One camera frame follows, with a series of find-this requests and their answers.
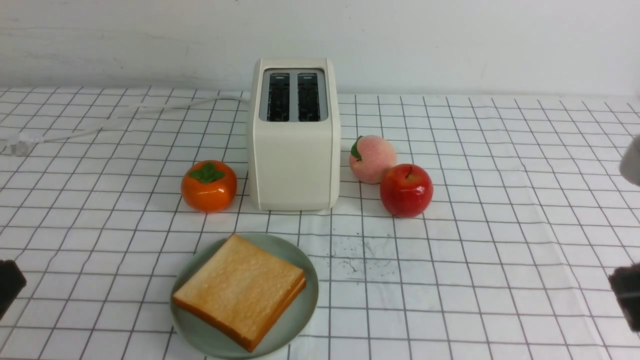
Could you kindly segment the black gripper body near persimmon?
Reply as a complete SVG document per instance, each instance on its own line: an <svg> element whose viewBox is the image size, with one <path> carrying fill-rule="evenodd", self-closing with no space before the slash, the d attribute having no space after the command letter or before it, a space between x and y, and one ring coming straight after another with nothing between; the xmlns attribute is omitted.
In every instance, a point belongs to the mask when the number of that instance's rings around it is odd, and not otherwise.
<svg viewBox="0 0 640 360"><path fill-rule="evenodd" d="M27 280L14 260L0 260L0 319L26 285Z"/></svg>

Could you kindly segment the black gripper body over toaster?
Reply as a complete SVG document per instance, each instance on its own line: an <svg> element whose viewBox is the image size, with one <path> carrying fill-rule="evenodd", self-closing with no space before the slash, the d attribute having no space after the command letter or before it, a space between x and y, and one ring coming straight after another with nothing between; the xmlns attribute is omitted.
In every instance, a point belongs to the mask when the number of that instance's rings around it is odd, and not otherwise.
<svg viewBox="0 0 640 360"><path fill-rule="evenodd" d="M640 332L640 265L616 268L608 282L630 330Z"/></svg>

